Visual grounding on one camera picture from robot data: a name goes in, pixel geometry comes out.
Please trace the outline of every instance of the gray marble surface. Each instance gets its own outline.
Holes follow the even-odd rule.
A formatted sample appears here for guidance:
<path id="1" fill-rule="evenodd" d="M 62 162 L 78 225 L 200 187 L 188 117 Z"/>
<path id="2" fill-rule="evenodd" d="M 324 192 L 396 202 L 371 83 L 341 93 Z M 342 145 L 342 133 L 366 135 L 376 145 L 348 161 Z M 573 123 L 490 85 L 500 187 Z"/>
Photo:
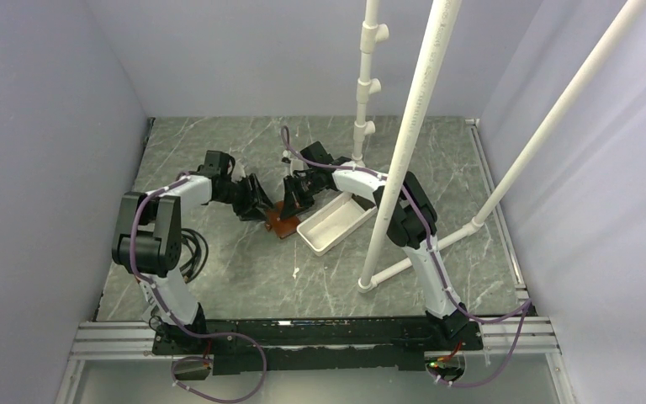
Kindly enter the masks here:
<path id="1" fill-rule="evenodd" d="M 387 172 L 400 117 L 374 118 L 377 133 L 364 145 L 366 164 Z M 285 166 L 278 137 L 281 125 L 292 131 L 300 149 L 321 141 L 333 157 L 352 150 L 353 117 L 212 117 L 157 119 L 135 180 L 134 190 L 170 183 L 182 170 L 195 169 L 207 150 L 229 152 L 247 173 L 256 173 L 273 200 L 283 197 Z M 479 210 L 487 191 L 481 167 L 462 118 L 428 117 L 410 170 L 438 213 L 438 235 L 457 230 Z M 325 192 L 308 214 L 337 195 Z M 190 211 L 183 226 L 209 241 L 209 261 L 190 290 L 208 318 L 400 316 L 424 312 L 424 298 L 409 269 L 367 294 L 357 292 L 374 219 L 322 257 L 298 235 L 279 240 L 262 223 L 240 222 L 231 207 L 212 203 Z M 379 269 L 405 258 L 392 244 L 383 250 Z M 516 307 L 514 279 L 496 218 L 477 234 L 442 252 L 457 292 L 477 314 L 506 313 Z M 299 272 L 294 277 L 294 269 Z M 101 299 L 100 321 L 140 319 L 146 303 L 133 277 L 113 265 Z"/>

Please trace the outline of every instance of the gray wall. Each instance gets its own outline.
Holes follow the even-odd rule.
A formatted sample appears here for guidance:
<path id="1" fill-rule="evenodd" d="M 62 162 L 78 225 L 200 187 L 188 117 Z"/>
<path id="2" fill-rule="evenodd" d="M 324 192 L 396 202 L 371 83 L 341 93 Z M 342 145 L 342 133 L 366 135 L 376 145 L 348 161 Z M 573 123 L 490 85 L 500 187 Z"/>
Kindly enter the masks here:
<path id="1" fill-rule="evenodd" d="M 623 0 L 546 0 L 482 115 L 498 181 Z M 580 402 L 646 402 L 646 10 L 503 207 Z"/>
<path id="2" fill-rule="evenodd" d="M 464 0 L 429 109 L 478 117 L 541 0 Z M 364 0 L 88 0 L 153 116 L 355 114 Z M 432 2 L 383 0 L 370 114 L 402 114 Z"/>
<path id="3" fill-rule="evenodd" d="M 55 399 L 145 118 L 84 2 L 0 0 L 0 403 Z"/>

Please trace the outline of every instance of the white pvc pipe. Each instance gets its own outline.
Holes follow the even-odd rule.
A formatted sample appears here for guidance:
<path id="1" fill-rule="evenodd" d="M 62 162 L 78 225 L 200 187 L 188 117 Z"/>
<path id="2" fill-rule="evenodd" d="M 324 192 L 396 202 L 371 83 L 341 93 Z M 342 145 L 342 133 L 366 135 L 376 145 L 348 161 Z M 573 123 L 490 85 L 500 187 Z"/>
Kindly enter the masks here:
<path id="1" fill-rule="evenodd" d="M 583 64 L 580 65 L 580 68 L 570 80 L 566 89 L 561 93 L 559 99 L 548 111 L 546 118 L 543 119 L 536 131 L 533 133 L 533 136 L 523 148 L 519 157 L 517 157 L 514 163 L 511 164 L 509 171 L 506 172 L 504 178 L 499 182 L 496 189 L 494 189 L 494 192 L 491 193 L 491 196 L 481 207 L 479 213 L 468 224 L 464 225 L 464 227 L 440 240 L 437 244 L 440 248 L 448 247 L 452 243 L 474 234 L 479 228 L 481 228 L 496 205 L 499 204 L 504 195 L 506 195 L 506 192 L 508 192 L 519 175 L 521 175 L 526 165 L 536 155 L 538 149 L 540 149 L 543 143 L 548 139 L 560 120 L 574 104 L 580 93 L 607 60 L 608 56 L 615 49 L 618 41 L 632 26 L 635 18 L 637 18 L 637 16 L 642 12 L 645 3 L 646 0 L 627 0 L 615 19 L 613 19 L 612 23 L 606 30 L 606 33 L 603 34 L 600 40 L 598 40 L 598 43 L 590 52 Z M 380 276 L 375 275 L 375 278 L 372 281 L 373 287 L 380 282 L 399 274 L 409 268 L 410 265 L 410 260 L 405 259 L 381 271 L 379 274 Z"/>
<path id="2" fill-rule="evenodd" d="M 380 91 L 380 81 L 370 77 L 373 65 L 373 50 L 375 44 L 386 40 L 389 36 L 388 27 L 378 24 L 379 0 L 368 0 L 365 4 L 365 19 L 360 34 L 360 74 L 357 77 L 357 111 L 352 133 L 352 160 L 363 164 L 363 142 L 366 135 L 375 132 L 372 121 L 365 120 L 368 112 L 368 98 Z"/>
<path id="3" fill-rule="evenodd" d="M 368 0 L 365 2 L 365 23 L 372 26 L 378 24 L 378 8 L 380 0 Z"/>
<path id="4" fill-rule="evenodd" d="M 370 238 L 368 256 L 365 258 L 363 272 L 357 281 L 358 289 L 362 292 L 373 288 L 371 279 L 378 264 L 390 218 L 397 205 L 402 182 L 410 165 L 412 152 L 415 150 L 417 136 L 420 134 L 422 121 L 430 104 L 432 90 L 437 82 L 449 39 L 452 37 L 460 5 L 461 0 L 434 0 L 432 3 L 415 75 L 410 86 L 410 95 L 402 116 L 400 133 L 395 143 L 388 179 L 378 205 L 378 215 Z"/>
<path id="5" fill-rule="evenodd" d="M 466 225 L 462 226 L 462 228 L 460 228 L 459 230 L 441 239 L 439 242 L 437 242 L 437 245 L 439 246 L 439 249 L 442 250 L 446 247 L 451 246 L 455 242 L 462 240 L 466 236 L 470 236 L 474 234 L 477 230 L 478 229 L 474 228 L 470 223 L 467 223 Z M 383 269 L 382 271 L 373 275 L 372 279 L 370 280 L 370 283 L 373 287 L 376 287 L 377 285 L 392 278 L 396 274 L 399 274 L 400 272 L 408 269 L 411 266 L 412 266 L 412 262 L 410 261 L 410 259 L 405 258 L 402 261 L 395 263 L 392 266 L 386 269 Z"/>

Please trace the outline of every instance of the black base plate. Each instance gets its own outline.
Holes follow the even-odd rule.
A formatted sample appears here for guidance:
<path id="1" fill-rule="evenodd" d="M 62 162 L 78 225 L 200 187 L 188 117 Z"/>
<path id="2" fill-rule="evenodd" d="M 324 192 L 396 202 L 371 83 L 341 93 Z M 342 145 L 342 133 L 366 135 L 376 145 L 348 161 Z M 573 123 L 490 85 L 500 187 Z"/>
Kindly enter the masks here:
<path id="1" fill-rule="evenodd" d="M 481 350 L 484 347 L 476 322 L 470 322 L 454 338 L 447 340 L 424 316 L 209 320 L 207 330 L 238 332 L 255 339 L 266 347 L 270 370 L 395 366 L 400 370 L 424 370 L 425 351 L 451 351 L 460 341 L 462 350 Z M 179 347 L 159 332 L 157 336 L 159 338 L 152 347 L 155 355 L 204 353 Z M 327 348 L 334 345 L 367 347 Z M 291 349 L 292 346 L 306 348 Z M 258 351 L 238 338 L 212 340 L 210 352 L 214 355 L 214 375 L 236 375 L 261 368 Z"/>

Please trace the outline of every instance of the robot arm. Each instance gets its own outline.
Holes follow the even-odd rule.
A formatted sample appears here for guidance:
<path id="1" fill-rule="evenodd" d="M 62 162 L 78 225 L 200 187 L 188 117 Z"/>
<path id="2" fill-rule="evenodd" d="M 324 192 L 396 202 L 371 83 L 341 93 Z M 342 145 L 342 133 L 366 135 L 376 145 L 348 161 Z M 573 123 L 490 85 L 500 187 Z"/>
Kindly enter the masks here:
<path id="1" fill-rule="evenodd" d="M 334 160 L 319 142 L 301 150 L 300 154 L 306 160 L 319 164 L 354 167 L 353 163 L 345 157 Z M 364 172 L 344 168 L 311 167 L 307 170 L 294 172 L 294 175 L 284 179 L 286 194 L 281 218 L 286 219 L 310 208 L 313 205 L 313 196 L 324 189 L 350 192 L 374 202 L 376 205 L 379 204 L 386 176 L 370 171 L 372 170 Z M 405 175 L 403 186 L 426 218 L 427 225 L 432 230 L 431 242 L 435 247 L 437 245 L 437 227 L 435 226 L 437 213 L 432 207 L 432 203 L 417 181 L 415 174 L 408 172 Z M 438 250 L 428 251 L 425 243 L 426 230 L 403 194 L 400 194 L 398 198 L 387 234 L 390 241 L 401 247 L 412 262 L 412 267 L 420 280 L 425 295 L 428 318 L 440 326 L 447 338 L 453 337 L 469 322 L 469 319 L 457 310 L 449 300 L 441 277 L 445 277 L 446 284 L 451 285 L 452 283 L 442 263 L 442 257 Z M 432 261 L 430 253 L 436 255 L 441 271 L 437 271 L 437 266 Z M 456 301 L 460 301 L 457 292 L 451 286 L 449 292 Z"/>
<path id="2" fill-rule="evenodd" d="M 177 270 L 182 251 L 182 215 L 198 205 L 216 201 L 231 205 L 242 221 L 264 221 L 266 210 L 273 209 L 255 174 L 234 182 L 231 171 L 236 161 L 222 151 L 207 151 L 204 164 L 196 172 L 186 173 L 186 182 L 152 199 L 142 216 L 135 238 L 135 257 L 141 276 L 152 280 L 141 282 L 146 294 L 157 288 L 169 312 L 160 307 L 162 320 L 177 330 L 175 316 L 190 331 L 206 332 L 204 312 L 199 302 L 189 292 L 181 273 Z M 130 267 L 130 232 L 135 212 L 146 194 L 129 192 L 124 195 L 113 239 L 112 256 L 115 263 Z M 141 228 L 154 223 L 151 230 Z"/>

